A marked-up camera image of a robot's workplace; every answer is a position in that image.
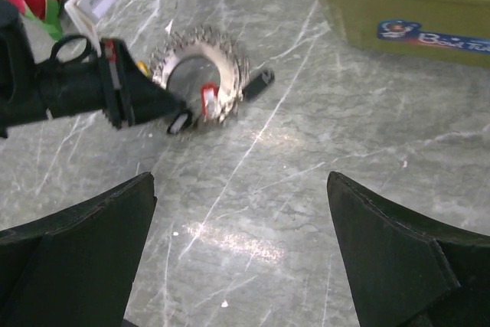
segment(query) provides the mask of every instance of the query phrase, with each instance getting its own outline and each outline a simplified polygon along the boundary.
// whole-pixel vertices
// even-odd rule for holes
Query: black tool
[[[274,71],[269,68],[258,70],[243,89],[243,100],[252,102],[276,81]]]
[[[490,237],[418,214],[336,172],[328,201],[361,327],[490,325]]]
[[[61,61],[58,52],[73,41],[85,41],[84,51]],[[7,138],[12,126],[97,110],[121,129],[187,109],[183,99],[141,72],[124,41],[100,43],[98,57],[83,35],[68,35],[36,64],[17,8],[0,0],[0,137]]]
[[[0,231],[0,326],[135,326],[123,317],[155,206],[146,172]]]

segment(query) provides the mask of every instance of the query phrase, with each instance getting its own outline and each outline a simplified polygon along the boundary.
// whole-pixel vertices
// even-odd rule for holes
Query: bicycle cassette
[[[237,104],[243,99],[243,88],[250,82],[248,57],[229,34],[211,26],[199,26],[167,35],[151,54],[149,76],[161,88],[168,89],[175,68],[194,57],[203,57],[214,64],[220,74],[220,83],[202,86],[201,100],[189,104],[186,118],[177,117],[177,125],[185,122],[182,126],[187,128],[200,123],[222,123],[230,113],[237,111]]]

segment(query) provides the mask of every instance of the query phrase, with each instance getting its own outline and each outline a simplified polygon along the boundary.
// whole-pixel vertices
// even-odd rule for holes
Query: plastic container
[[[490,0],[319,0],[354,47],[490,67]]]

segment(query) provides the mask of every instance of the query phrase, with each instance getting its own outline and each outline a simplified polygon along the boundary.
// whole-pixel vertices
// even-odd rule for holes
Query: gray marble surface
[[[170,139],[99,114],[0,142],[0,228],[155,176],[158,207],[126,316],[158,326],[356,326],[328,210],[336,170],[440,221],[490,234],[490,73],[370,54],[316,0],[121,0],[104,34],[145,59],[170,21],[220,25],[276,85],[223,130]],[[37,57],[51,42],[29,27]],[[214,70],[182,68],[204,82]]]

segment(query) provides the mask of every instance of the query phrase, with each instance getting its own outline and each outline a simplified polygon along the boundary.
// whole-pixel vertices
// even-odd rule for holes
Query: yellow part
[[[149,77],[150,73],[148,72],[148,68],[146,67],[145,63],[139,61],[138,63],[136,63],[136,65],[147,77]]]

